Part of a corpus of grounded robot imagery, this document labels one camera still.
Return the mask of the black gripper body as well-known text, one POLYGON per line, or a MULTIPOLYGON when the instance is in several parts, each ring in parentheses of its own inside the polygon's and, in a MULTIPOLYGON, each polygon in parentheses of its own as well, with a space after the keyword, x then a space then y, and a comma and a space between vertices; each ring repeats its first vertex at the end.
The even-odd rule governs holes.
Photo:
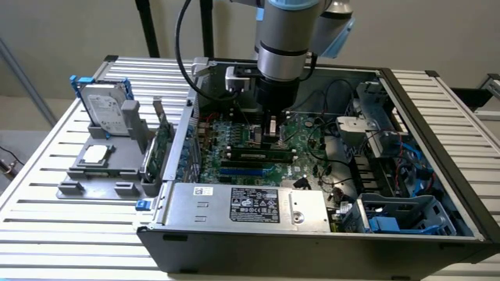
POLYGON ((274 81, 260 77, 256 81, 256 102, 260 104, 264 116, 277 116, 294 104, 298 90, 298 79, 274 81))

